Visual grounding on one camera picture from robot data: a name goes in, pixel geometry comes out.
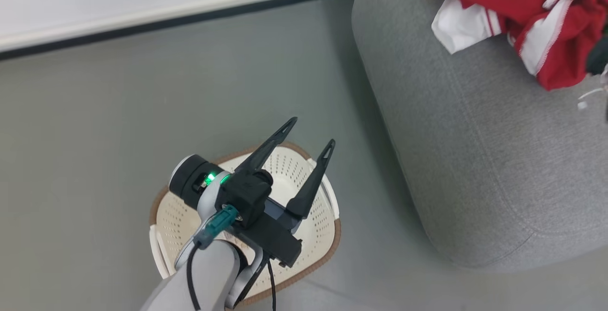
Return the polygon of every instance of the pile of clothes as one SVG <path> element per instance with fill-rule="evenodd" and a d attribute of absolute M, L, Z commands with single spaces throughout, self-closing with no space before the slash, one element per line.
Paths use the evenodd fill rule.
<path fill-rule="evenodd" d="M 528 72 L 552 90 L 606 66 L 607 11 L 608 0 L 445 0 L 432 29 L 450 53 L 506 34 Z"/>

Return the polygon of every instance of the green led light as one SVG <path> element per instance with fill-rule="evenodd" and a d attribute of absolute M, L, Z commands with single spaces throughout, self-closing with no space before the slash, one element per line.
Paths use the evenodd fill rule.
<path fill-rule="evenodd" d="M 226 177 L 223 177 L 222 180 L 219 181 L 219 183 L 224 184 L 224 181 L 226 181 L 226 179 L 228 179 L 228 177 L 230 177 L 230 175 L 226 175 Z"/>
<path fill-rule="evenodd" d="M 215 174 L 209 173 L 209 175 L 207 175 L 207 177 L 205 178 L 205 185 L 206 186 L 210 185 L 214 179 L 215 179 Z"/>

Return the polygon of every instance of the floor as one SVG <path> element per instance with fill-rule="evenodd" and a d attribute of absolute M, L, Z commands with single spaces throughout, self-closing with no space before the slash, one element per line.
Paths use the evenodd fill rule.
<path fill-rule="evenodd" d="M 264 140 L 337 149 L 333 259 L 284 311 L 594 311 L 608 251 L 517 274 L 459 270 L 417 220 L 350 31 L 319 0 L 0 63 L 2 309 L 137 310 L 159 283 L 148 212 L 174 165 Z M 266 299 L 244 311 L 266 311 Z"/>

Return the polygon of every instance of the gray fabric upholstery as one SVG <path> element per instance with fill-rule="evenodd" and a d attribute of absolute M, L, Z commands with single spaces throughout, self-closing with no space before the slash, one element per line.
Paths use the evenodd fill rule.
<path fill-rule="evenodd" d="M 443 0 L 355 0 L 352 27 L 428 237 L 460 266 L 555 263 L 608 243 L 606 96 L 546 92 L 502 36 L 450 56 Z"/>

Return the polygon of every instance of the laundry basket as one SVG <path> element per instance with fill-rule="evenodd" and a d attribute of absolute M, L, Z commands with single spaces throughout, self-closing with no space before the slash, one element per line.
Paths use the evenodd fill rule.
<path fill-rule="evenodd" d="M 216 163 L 220 168 L 233 172 L 254 150 L 255 148 L 252 148 L 234 153 Z M 298 192 L 315 165 L 316 162 L 300 147 L 288 142 L 278 146 L 263 166 L 274 179 L 270 197 L 285 206 Z M 176 257 L 199 226 L 200 218 L 196 210 L 185 205 L 184 201 L 169 192 L 167 187 L 163 188 L 150 210 L 150 246 L 163 279 L 175 273 Z M 297 239 L 302 239 L 302 253 L 291 268 L 283 268 L 278 265 L 278 261 L 272 260 L 276 290 L 284 289 L 326 263 L 335 253 L 340 235 L 336 196 L 330 181 L 324 175 L 310 214 L 295 233 Z M 239 246 L 251 262 L 254 252 L 249 246 L 225 232 L 218 237 Z M 263 270 L 241 304 L 251 304 L 270 294 L 269 275 L 267 270 Z"/>

